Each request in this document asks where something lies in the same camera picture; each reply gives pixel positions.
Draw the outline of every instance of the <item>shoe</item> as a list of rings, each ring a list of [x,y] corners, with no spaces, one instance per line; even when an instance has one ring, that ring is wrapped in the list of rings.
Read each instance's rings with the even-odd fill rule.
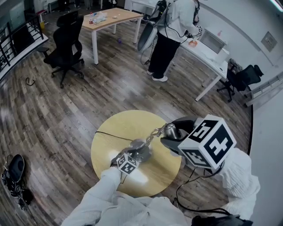
[[[156,79],[153,76],[151,77],[153,81],[159,81],[159,82],[166,82],[168,80],[167,76],[163,76],[161,79]]]
[[[152,75],[153,72],[150,72],[149,70],[146,72],[148,75]]]

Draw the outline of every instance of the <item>wooden floor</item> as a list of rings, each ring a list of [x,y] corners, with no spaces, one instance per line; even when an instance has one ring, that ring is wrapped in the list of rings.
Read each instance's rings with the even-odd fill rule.
[[[50,38],[45,46],[51,51],[55,49],[52,34],[58,17],[58,12],[45,16],[49,22],[45,34]],[[168,122],[186,115],[213,114],[226,120],[237,147],[245,152],[248,149],[250,109],[242,107],[238,93],[228,103],[226,92],[216,92],[219,83],[196,102],[202,82],[212,71],[186,53],[175,60],[168,82],[153,82],[132,42],[135,23],[119,24],[116,35],[111,31],[109,27],[98,32],[99,64],[94,65],[91,33],[82,29],[85,65],[78,64],[77,68],[84,73],[84,79],[68,72],[64,89],[59,85],[61,74],[51,78],[52,68],[37,52],[22,60],[0,82],[1,171],[9,154],[24,156],[27,187],[34,195],[30,211],[38,225],[60,225],[96,184],[98,178],[90,156],[92,139],[98,127],[118,112],[146,110]],[[143,62],[150,51],[143,56]],[[35,79],[35,84],[27,86],[26,77]],[[190,174],[189,168],[181,169],[162,194],[173,200],[177,187]],[[196,209],[221,207],[227,202],[222,184],[212,179],[192,182],[180,190],[180,195],[184,205]],[[17,200],[0,183],[0,225],[36,225],[30,212],[20,210],[16,204]],[[188,211],[185,215],[195,216]]]

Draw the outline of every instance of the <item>office chair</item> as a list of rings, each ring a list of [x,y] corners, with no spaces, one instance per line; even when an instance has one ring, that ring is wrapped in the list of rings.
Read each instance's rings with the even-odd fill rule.
[[[80,74],[83,79],[82,72],[77,71],[72,66],[81,62],[84,64],[84,59],[80,59],[82,45],[79,42],[80,29],[83,24],[84,17],[78,15],[78,11],[74,11],[59,17],[57,26],[59,27],[53,34],[53,39],[56,44],[56,49],[50,54],[47,54],[49,48],[40,47],[37,50],[44,54],[44,63],[50,64],[52,68],[60,67],[52,72],[52,78],[56,72],[63,71],[63,76],[60,82],[61,88],[64,88],[63,81],[68,70]],[[75,45],[77,52],[73,54],[72,46]]]
[[[235,95],[234,88],[236,88],[238,91],[245,91],[245,89],[248,88],[248,90],[251,91],[249,85],[259,83],[261,81],[260,77],[263,75],[264,74],[261,72],[259,66],[257,65],[255,65],[254,67],[252,65],[249,65],[246,69],[238,72],[237,74],[234,74],[231,70],[228,70],[228,81],[223,82],[220,80],[224,87],[217,89],[217,92],[221,90],[227,90],[230,97],[228,102],[231,102],[232,96]]]

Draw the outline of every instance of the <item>white jacket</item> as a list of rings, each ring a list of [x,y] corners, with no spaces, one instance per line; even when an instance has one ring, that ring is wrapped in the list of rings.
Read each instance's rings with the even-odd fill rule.
[[[251,175],[250,157],[233,149],[218,177],[229,197],[222,208],[249,219],[260,190],[258,178]],[[85,193],[62,226],[188,226],[183,213],[166,197],[133,198],[117,192],[120,178],[117,168],[103,171],[101,180]]]
[[[173,11],[168,26],[178,31],[180,36],[183,36],[186,30],[195,34],[196,27],[193,25],[195,2],[193,0],[176,0],[171,7],[173,7]],[[183,42],[178,33],[169,27],[158,27],[158,31],[174,41]]]

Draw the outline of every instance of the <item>white sleeve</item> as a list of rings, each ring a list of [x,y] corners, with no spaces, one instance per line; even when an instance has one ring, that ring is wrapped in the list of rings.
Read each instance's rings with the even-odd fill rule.
[[[111,198],[121,181],[121,172],[111,167],[101,173],[101,180],[89,189],[81,203],[72,211],[61,226],[95,225],[103,209],[112,205]]]
[[[189,32],[192,30],[194,22],[194,13],[195,13],[195,3],[193,0],[178,0],[179,4],[179,18],[180,23],[185,27]]]
[[[258,177],[251,172],[251,158],[238,148],[234,148],[225,159],[223,169],[217,175],[227,189],[229,203],[223,206],[229,213],[249,220],[256,204],[256,194],[260,190]]]

